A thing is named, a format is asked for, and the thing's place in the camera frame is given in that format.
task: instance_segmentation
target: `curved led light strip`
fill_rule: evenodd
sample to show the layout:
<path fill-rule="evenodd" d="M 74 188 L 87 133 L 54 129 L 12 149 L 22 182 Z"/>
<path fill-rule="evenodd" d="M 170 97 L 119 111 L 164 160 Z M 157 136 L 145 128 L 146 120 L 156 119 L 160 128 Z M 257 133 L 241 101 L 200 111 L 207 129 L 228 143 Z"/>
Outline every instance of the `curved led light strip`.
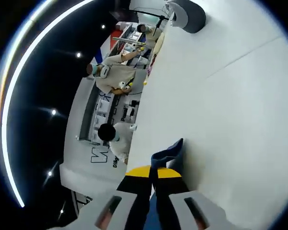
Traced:
<path fill-rule="evenodd" d="M 69 14 L 71 14 L 72 12 L 74 12 L 75 10 L 79 9 L 80 7 L 92 2 L 93 0 L 84 0 L 80 3 L 78 3 L 77 5 L 74 5 L 73 7 L 71 7 L 70 9 L 68 9 L 67 11 L 65 11 L 64 13 L 62 13 L 59 17 L 57 17 L 54 21 L 52 21 L 37 37 L 36 39 L 33 41 L 33 43 L 29 46 L 29 48 L 26 50 L 25 54 L 23 55 L 23 57 L 21 58 L 20 62 L 18 63 L 18 66 L 12 76 L 9 88 L 7 90 L 6 93 L 6 97 L 5 97 L 5 101 L 4 101 L 4 106 L 3 106 L 3 114 L 2 114 L 2 127 L 1 127 L 1 136 L 2 136 L 2 151 L 3 151 L 3 158 L 4 158 L 4 164 L 5 164 L 5 168 L 6 168 L 6 172 L 8 174 L 8 178 L 10 180 L 12 189 L 15 193 L 15 196 L 20 204 L 21 207 L 24 207 L 24 202 L 20 197 L 20 194 L 18 192 L 18 189 L 16 187 L 13 175 L 12 175 L 12 171 L 11 171 L 11 166 L 10 166 L 10 162 L 9 162 L 9 154 L 8 154 L 8 147 L 7 147 L 7 120 L 8 120 L 8 114 L 9 114 L 9 107 L 10 107 L 10 103 L 11 103 L 11 98 L 12 98 L 12 93 L 15 87 L 15 84 L 17 82 L 17 79 L 19 77 L 19 74 L 21 72 L 21 70 L 23 69 L 26 61 L 28 60 L 28 58 L 30 57 L 32 51 L 35 49 L 35 47 L 38 45 L 38 43 L 45 37 L 45 35 L 53 28 L 55 27 L 60 21 L 62 21 L 65 17 L 67 17 Z M 15 41 L 17 42 L 16 45 L 13 44 L 12 47 L 19 45 L 20 41 L 22 40 L 22 37 L 20 37 L 20 35 L 24 36 L 25 35 L 25 28 L 28 29 L 31 26 L 31 23 L 33 23 L 33 20 L 35 20 L 37 18 L 37 16 L 43 11 L 43 9 L 39 10 L 37 9 L 37 11 L 35 11 L 35 13 L 31 16 L 30 21 L 28 21 L 25 25 L 24 28 L 21 30 L 22 33 L 19 33 L 18 35 L 18 39 Z"/>
<path fill-rule="evenodd" d="M 2 77 L 1 77 L 1 87 L 0 87 L 0 113 L 1 113 L 1 106 L 2 106 L 2 99 L 3 99 L 3 90 L 6 83 L 6 78 L 13 60 L 13 57 L 16 53 L 16 50 L 20 44 L 20 42 L 23 40 L 24 36 L 27 34 L 27 32 L 31 29 L 32 25 L 34 24 L 35 20 L 45 11 L 45 9 L 56 0 L 47 0 L 43 2 L 40 6 L 37 7 L 37 9 L 33 12 L 33 14 L 30 16 L 30 18 L 27 20 L 27 22 L 23 25 L 17 36 L 15 36 L 15 39 L 12 42 L 11 48 L 8 51 L 8 55 L 5 61 Z"/>

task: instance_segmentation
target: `small white device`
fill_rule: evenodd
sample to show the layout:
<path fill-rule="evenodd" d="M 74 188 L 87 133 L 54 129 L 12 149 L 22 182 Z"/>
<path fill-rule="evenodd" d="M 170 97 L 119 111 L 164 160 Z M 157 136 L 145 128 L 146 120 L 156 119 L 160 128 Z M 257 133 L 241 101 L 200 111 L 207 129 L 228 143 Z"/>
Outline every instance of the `small white device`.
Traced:
<path fill-rule="evenodd" d="M 100 78 L 106 78 L 110 71 L 110 67 L 107 65 L 103 65 L 103 68 L 100 71 Z"/>
<path fill-rule="evenodd" d="M 144 50 L 145 45 L 138 44 L 136 42 L 131 43 L 131 47 L 133 50 L 140 49 L 141 51 Z"/>
<path fill-rule="evenodd" d="M 133 125 L 130 126 L 130 129 L 131 129 L 132 131 L 136 131 L 136 128 L 137 128 L 137 127 L 138 127 L 137 124 L 133 124 Z"/>
<path fill-rule="evenodd" d="M 130 88 L 130 86 L 127 85 L 126 82 L 121 81 L 121 82 L 119 83 L 119 88 L 120 88 L 121 90 L 127 90 L 127 89 Z"/>

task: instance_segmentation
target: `beige top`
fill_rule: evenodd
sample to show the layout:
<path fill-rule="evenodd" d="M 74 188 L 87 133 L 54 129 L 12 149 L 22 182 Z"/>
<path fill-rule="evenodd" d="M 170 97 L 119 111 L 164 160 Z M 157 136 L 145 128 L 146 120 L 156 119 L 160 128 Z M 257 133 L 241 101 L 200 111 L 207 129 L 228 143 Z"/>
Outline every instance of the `beige top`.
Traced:
<path fill-rule="evenodd" d="M 155 31 L 155 27 L 150 27 L 150 32 L 149 33 L 145 33 L 145 37 L 146 37 L 146 40 L 153 40 L 155 41 L 156 39 L 158 39 L 162 33 L 162 30 L 160 28 L 157 28 L 156 29 L 156 32 L 155 32 L 155 35 L 153 36 L 154 34 L 154 31 Z"/>
<path fill-rule="evenodd" d="M 125 66 L 121 54 L 107 57 L 102 64 L 110 67 L 106 78 L 97 78 L 96 86 L 105 94 L 110 93 L 112 87 L 118 88 L 121 81 L 128 82 L 135 76 L 135 69 Z"/>

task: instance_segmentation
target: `white counter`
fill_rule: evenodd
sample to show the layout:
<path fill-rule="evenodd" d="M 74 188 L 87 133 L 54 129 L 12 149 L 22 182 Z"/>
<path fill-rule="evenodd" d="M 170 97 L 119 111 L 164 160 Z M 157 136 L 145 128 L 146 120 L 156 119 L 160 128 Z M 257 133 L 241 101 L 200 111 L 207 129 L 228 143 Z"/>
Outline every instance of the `white counter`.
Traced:
<path fill-rule="evenodd" d="M 127 169 L 184 138 L 189 188 L 234 224 L 266 229 L 288 202 L 288 40 L 252 1 L 197 2 L 207 25 L 167 29 Z"/>

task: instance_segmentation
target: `person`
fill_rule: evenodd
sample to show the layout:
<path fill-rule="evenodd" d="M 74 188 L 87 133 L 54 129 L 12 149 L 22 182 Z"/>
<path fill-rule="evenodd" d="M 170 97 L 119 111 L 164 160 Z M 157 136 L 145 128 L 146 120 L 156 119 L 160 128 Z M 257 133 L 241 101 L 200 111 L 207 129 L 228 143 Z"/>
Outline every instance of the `person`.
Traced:
<path fill-rule="evenodd" d="M 113 154 L 125 164 L 128 163 L 129 150 L 133 130 L 130 123 L 102 124 L 98 129 L 98 136 L 103 141 L 108 141 Z"/>
<path fill-rule="evenodd" d="M 131 88 L 120 89 L 120 82 L 129 82 L 132 78 L 136 78 L 140 71 L 121 63 L 131 60 L 140 54 L 141 51 L 137 50 L 125 55 L 110 56 L 98 65 L 88 64 L 86 72 L 94 76 L 96 86 L 105 94 L 110 92 L 115 95 L 127 94 L 131 91 Z M 101 76 L 101 70 L 104 67 L 109 67 L 109 70 L 106 76 Z"/>
<path fill-rule="evenodd" d="M 146 44 L 148 46 L 154 47 L 158 38 L 160 37 L 162 30 L 155 27 L 149 27 L 144 24 L 139 24 L 137 26 L 137 31 L 140 33 L 144 33 L 146 37 Z"/>

